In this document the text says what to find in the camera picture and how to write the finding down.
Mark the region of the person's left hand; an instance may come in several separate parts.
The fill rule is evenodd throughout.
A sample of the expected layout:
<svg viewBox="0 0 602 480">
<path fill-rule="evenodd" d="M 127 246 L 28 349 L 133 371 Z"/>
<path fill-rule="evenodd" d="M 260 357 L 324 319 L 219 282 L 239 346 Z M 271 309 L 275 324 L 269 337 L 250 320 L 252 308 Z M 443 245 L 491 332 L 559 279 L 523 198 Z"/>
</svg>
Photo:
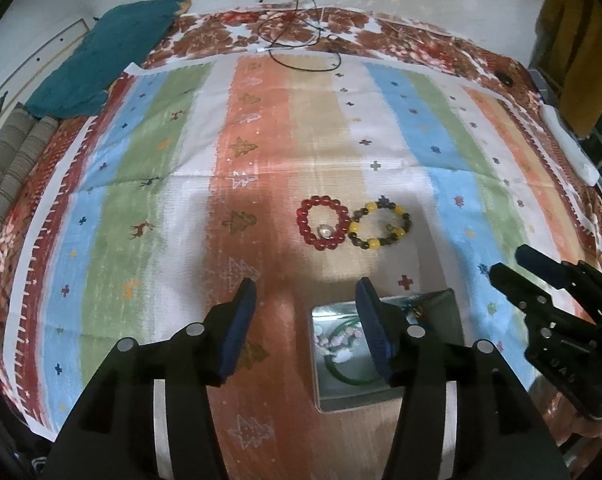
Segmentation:
<svg viewBox="0 0 602 480">
<path fill-rule="evenodd" d="M 529 394 L 558 445 L 566 443 L 572 434 L 602 439 L 602 419 L 583 416 L 545 377 L 535 378 Z"/>
</svg>

